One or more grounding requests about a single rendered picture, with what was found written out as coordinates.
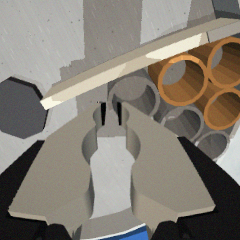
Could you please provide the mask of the grey metal bushing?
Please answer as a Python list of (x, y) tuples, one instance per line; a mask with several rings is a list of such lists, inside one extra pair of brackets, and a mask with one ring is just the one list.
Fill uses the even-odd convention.
[(230, 137), (225, 130), (211, 129), (204, 122), (203, 130), (201, 131), (200, 135), (194, 141), (192, 141), (192, 143), (196, 145), (202, 152), (208, 155), (213, 161), (216, 161), (228, 150), (230, 145)]
[[(144, 93), (135, 100), (122, 100), (115, 95), (115, 91), (121, 85), (130, 81), (140, 81), (147, 84)], [(149, 85), (149, 86), (148, 86)], [(114, 94), (114, 95), (113, 95)], [(113, 99), (112, 99), (113, 98)], [(108, 82), (107, 87), (107, 103), (110, 113), (118, 120), (117, 102), (125, 101), (146, 114), (150, 118), (157, 112), (160, 104), (160, 93), (154, 82), (144, 68), (133, 71), (129, 74), (121, 76)]]
[[(183, 112), (177, 118), (167, 120), (173, 113), (179, 110), (183, 110)], [(191, 142), (200, 135), (204, 128), (203, 114), (194, 103), (186, 106), (174, 106), (167, 103), (161, 96), (158, 110), (152, 117), (177, 136), (185, 136)]]

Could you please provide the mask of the bronze bushing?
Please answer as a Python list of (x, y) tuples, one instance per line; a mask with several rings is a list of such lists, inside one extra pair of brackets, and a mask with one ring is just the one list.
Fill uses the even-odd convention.
[(240, 118), (240, 91), (234, 87), (219, 88), (208, 81), (204, 93), (194, 104), (202, 112), (205, 124), (211, 129), (226, 129)]
[[(185, 60), (186, 63), (183, 77), (174, 84), (163, 85), (162, 81), (166, 70), (173, 63), (181, 60)], [(157, 87), (160, 96), (174, 106), (186, 106), (194, 103), (204, 93), (209, 78), (203, 62), (185, 51), (148, 65), (148, 74)]]
[[(219, 64), (211, 69), (212, 58), (221, 46), (222, 58)], [(228, 36), (192, 48), (188, 50), (188, 54), (203, 62), (207, 68), (208, 81), (217, 87), (232, 88), (240, 83), (240, 38)]]

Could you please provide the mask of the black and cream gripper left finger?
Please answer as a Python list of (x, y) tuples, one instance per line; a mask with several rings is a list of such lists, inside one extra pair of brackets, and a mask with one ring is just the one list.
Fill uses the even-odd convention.
[(94, 209), (90, 159), (105, 114), (106, 102), (96, 102), (0, 174), (0, 240), (45, 240), (50, 224), (80, 240)]

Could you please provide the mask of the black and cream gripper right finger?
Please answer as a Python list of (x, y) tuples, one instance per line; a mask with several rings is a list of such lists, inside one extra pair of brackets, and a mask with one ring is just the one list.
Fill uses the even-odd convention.
[(117, 112), (135, 160), (132, 213), (146, 224), (148, 240), (163, 221), (177, 224), (179, 238), (240, 240), (240, 185), (185, 136), (125, 101)]

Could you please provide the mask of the grey round turntable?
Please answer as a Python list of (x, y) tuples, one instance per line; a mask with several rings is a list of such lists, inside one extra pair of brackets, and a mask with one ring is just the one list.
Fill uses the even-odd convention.
[(240, 38), (240, 0), (0, 0), (0, 174), (36, 140), (106, 102), (90, 159), (93, 215), (80, 240), (145, 226), (132, 213), (135, 160), (109, 112), (108, 82), (231, 35)]

